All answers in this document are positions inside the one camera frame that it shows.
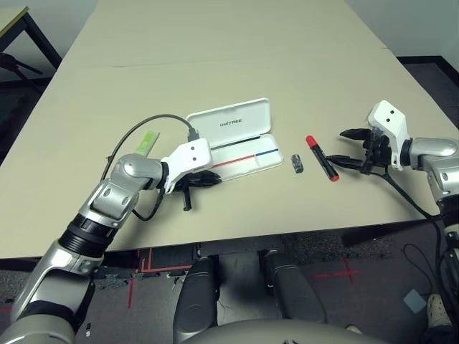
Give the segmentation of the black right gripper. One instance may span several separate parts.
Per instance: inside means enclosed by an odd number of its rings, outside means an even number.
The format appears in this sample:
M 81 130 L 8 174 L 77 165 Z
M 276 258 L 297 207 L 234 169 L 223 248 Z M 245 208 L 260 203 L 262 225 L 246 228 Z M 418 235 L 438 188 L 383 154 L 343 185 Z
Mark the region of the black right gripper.
M 389 138 L 380 129 L 353 128 L 342 131 L 340 136 L 351 140 L 363 140 L 365 159 L 362 161 L 349 156 L 332 155 L 326 157 L 328 162 L 342 168 L 360 168 L 363 174 L 370 174 L 375 167 L 386 168 L 391 164 Z

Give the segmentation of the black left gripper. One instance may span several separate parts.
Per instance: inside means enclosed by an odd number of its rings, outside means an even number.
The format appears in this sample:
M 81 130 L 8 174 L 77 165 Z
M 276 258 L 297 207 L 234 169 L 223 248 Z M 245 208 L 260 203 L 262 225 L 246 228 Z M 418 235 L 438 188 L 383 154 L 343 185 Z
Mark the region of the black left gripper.
M 188 173 L 176 182 L 174 192 L 182 192 L 184 197 L 184 211 L 192 209 L 191 187 L 211 187 L 219 184 L 221 179 L 218 173 L 211 171 L 201 171 L 198 173 Z

